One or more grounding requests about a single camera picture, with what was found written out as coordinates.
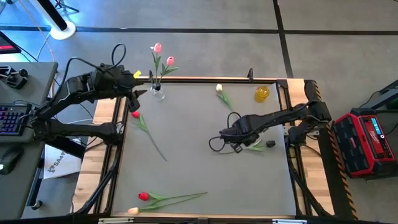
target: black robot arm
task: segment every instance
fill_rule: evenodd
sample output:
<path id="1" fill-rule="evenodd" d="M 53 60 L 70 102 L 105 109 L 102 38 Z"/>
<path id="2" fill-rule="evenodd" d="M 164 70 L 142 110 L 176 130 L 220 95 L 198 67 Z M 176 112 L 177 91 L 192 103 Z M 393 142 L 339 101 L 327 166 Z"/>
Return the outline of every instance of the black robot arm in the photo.
<path id="1" fill-rule="evenodd" d="M 31 111 L 30 124 L 34 129 L 35 139 L 45 141 L 57 148 L 61 147 L 61 149 L 79 148 L 74 151 L 65 150 L 77 157 L 83 155 L 84 147 L 65 138 L 66 136 L 98 136 L 105 144 L 120 144 L 122 136 L 117 132 L 116 124 L 63 124 L 52 117 L 67 106 L 79 104 L 85 100 L 94 103 L 95 100 L 124 96 L 127 98 L 129 110 L 133 112 L 140 107 L 137 98 L 146 90 L 133 91 L 132 89 L 142 84 L 122 65 L 101 64 L 90 73 L 69 78 L 61 84 L 53 98 Z"/>

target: keyboard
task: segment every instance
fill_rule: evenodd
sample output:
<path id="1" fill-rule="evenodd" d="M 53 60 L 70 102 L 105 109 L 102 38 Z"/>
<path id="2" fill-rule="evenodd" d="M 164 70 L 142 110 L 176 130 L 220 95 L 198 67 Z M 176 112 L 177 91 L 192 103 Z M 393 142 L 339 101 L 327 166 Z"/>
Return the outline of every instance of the keyboard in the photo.
<path id="1" fill-rule="evenodd" d="M 29 118 L 19 118 L 31 108 L 31 104 L 0 103 L 0 136 L 22 136 Z"/>

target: floor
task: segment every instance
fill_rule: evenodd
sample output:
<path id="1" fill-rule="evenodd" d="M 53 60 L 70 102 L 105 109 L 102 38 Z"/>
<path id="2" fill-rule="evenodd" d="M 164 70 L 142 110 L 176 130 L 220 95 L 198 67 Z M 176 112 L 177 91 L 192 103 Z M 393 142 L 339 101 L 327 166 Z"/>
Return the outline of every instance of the floor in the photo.
<path id="1" fill-rule="evenodd" d="M 23 3 L 39 25 L 46 26 L 30 2 L 23 0 Z M 49 41 L 61 73 L 72 56 L 95 64 L 110 63 L 112 48 L 118 42 L 127 46 L 123 62 L 126 68 L 147 73 L 152 68 L 149 46 L 161 42 L 164 56 L 173 55 L 180 67 L 174 75 L 243 77 L 253 68 L 255 77 L 316 80 L 334 119 L 364 103 L 371 93 L 398 77 L 398 2 L 394 0 L 118 0 L 117 4 L 111 0 L 66 0 L 65 3 L 80 10 L 79 13 L 60 11 L 66 20 L 79 27 L 79 32 L 67 40 Z M 275 16 L 275 9 L 280 9 L 281 20 Z M 29 28 L 33 26 L 18 2 L 7 5 L 0 14 L 0 30 L 36 54 L 43 37 Z M 92 32 L 92 27 L 104 29 Z M 25 59 L 11 55 L 0 60 Z M 40 61 L 50 60 L 45 47 Z M 76 62 L 69 75 L 90 70 Z M 85 103 L 85 106 L 94 112 L 95 105 Z M 63 122 L 86 118 L 89 116 L 79 106 L 72 106 L 60 115 Z M 24 217 L 68 213 L 76 177 L 44 181 L 39 192 L 44 206 L 37 211 L 27 209 Z M 398 214 L 393 208 L 398 206 L 398 177 L 371 182 L 349 180 L 349 185 L 360 219 L 397 222 Z"/>

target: gray desk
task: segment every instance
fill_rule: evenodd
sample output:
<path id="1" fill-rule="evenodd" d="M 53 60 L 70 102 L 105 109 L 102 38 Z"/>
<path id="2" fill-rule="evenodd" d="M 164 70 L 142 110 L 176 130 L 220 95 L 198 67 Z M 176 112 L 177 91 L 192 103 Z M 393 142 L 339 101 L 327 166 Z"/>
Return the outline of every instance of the gray desk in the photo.
<path id="1" fill-rule="evenodd" d="M 199 198 L 153 211 L 205 215 L 295 215 L 295 202 L 284 146 L 282 126 L 261 134 L 264 152 L 217 154 L 209 138 L 226 128 L 229 110 L 216 96 L 216 84 L 164 83 L 165 99 L 140 96 L 140 113 L 168 162 L 157 153 L 147 134 L 129 116 L 119 168 L 113 213 L 148 203 L 139 192 L 184 195 L 208 192 Z M 254 101 L 257 84 L 223 84 L 233 108 L 240 114 L 279 111 L 275 85 L 268 85 L 265 103 Z M 230 118 L 230 124 L 236 119 Z M 225 146 L 222 152 L 230 152 Z M 140 213 L 151 216 L 151 213 Z"/>
<path id="2" fill-rule="evenodd" d="M 44 102 L 50 91 L 51 82 L 58 67 L 57 63 L 0 63 L 0 66 L 5 65 L 15 70 L 26 69 L 29 80 L 21 90 L 15 90 L 0 82 L 1 103 L 12 103 L 15 100 L 26 100 L 35 104 Z M 10 146 L 11 144 L 1 144 L 0 155 Z M 0 175 L 0 220 L 21 217 L 44 143 L 32 142 L 23 144 L 22 147 L 24 155 L 14 170 L 8 175 Z"/>

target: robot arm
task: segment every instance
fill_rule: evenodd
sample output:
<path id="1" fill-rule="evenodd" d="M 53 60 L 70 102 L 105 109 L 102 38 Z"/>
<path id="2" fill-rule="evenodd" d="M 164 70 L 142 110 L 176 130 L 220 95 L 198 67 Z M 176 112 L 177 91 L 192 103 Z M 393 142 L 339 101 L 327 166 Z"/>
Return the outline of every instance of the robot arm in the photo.
<path id="1" fill-rule="evenodd" d="M 292 144 L 305 142 L 305 135 L 324 127 L 331 121 L 331 116 L 324 102 L 311 101 L 288 110 L 262 116 L 256 114 L 242 116 L 232 124 L 232 127 L 220 131 L 220 138 L 225 144 L 231 144 L 236 152 L 240 152 L 241 144 L 249 146 L 255 143 L 259 134 L 269 127 L 296 120 L 302 120 L 302 122 L 289 129 L 289 141 Z"/>

